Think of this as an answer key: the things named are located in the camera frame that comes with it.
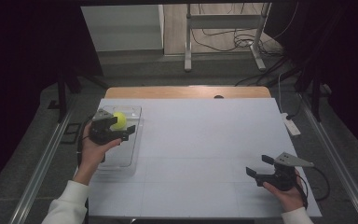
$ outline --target white power adapter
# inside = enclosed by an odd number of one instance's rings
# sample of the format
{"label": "white power adapter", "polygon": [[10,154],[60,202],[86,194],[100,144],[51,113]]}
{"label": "white power adapter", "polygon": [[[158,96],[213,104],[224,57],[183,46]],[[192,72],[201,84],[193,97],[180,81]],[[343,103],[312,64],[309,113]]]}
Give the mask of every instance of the white power adapter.
{"label": "white power adapter", "polygon": [[292,120],[287,119],[287,113],[281,113],[281,115],[282,115],[283,123],[284,125],[286,125],[287,131],[290,133],[290,135],[292,136],[301,135],[301,132],[297,128],[295,123]]}

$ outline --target clear plastic container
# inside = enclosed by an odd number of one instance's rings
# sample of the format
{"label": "clear plastic container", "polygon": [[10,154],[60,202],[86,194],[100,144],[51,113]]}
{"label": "clear plastic container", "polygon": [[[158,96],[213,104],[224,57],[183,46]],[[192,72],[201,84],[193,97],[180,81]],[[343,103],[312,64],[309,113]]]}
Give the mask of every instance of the clear plastic container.
{"label": "clear plastic container", "polygon": [[107,105],[103,109],[109,113],[121,112],[126,116],[127,124],[124,130],[135,125],[135,133],[129,135],[128,141],[121,142],[120,146],[111,148],[105,154],[105,161],[100,163],[95,180],[109,180],[131,176],[136,171],[139,145],[142,134],[142,108],[132,105]]}

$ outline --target green ball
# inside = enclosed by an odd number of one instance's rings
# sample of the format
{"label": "green ball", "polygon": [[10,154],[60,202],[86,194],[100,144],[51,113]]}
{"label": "green ball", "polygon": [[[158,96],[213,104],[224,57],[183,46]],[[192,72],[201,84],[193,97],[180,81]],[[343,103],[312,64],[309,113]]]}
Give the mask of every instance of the green ball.
{"label": "green ball", "polygon": [[126,116],[121,112],[113,113],[113,117],[117,117],[117,123],[112,125],[112,128],[115,130],[120,130],[126,127],[127,119]]}

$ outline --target hand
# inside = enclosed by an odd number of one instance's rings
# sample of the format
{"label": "hand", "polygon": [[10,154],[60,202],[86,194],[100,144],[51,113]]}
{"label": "hand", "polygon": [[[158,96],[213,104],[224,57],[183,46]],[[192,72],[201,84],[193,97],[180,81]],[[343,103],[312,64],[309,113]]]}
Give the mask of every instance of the hand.
{"label": "hand", "polygon": [[112,147],[120,145],[121,139],[113,140],[103,146],[93,143],[90,138],[90,126],[87,124],[83,132],[83,149],[82,149],[82,162],[78,168],[74,181],[88,185],[92,176],[98,168],[98,165],[103,160],[105,153]]}
{"label": "hand", "polygon": [[[297,184],[301,188],[303,188],[298,170],[296,170],[296,174],[297,174],[297,179],[296,179]],[[296,210],[297,208],[304,206],[301,198],[301,194],[298,192],[298,190],[295,187],[287,191],[280,191],[267,182],[264,182],[263,186],[265,189],[267,189],[269,192],[271,192],[273,195],[275,195],[278,198],[278,200],[281,202],[284,212],[291,212]]]}

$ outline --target sleeve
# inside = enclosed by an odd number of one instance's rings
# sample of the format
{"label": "sleeve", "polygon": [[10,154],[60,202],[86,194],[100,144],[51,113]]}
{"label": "sleeve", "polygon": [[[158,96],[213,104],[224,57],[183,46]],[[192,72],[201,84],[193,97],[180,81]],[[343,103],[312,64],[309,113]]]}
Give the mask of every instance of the sleeve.
{"label": "sleeve", "polygon": [[87,212],[85,202],[88,196],[89,186],[69,180],[61,197],[51,202],[42,223],[82,223]]}
{"label": "sleeve", "polygon": [[310,220],[310,217],[305,210],[305,207],[297,208],[291,212],[282,214],[284,224],[312,224],[313,222]]}

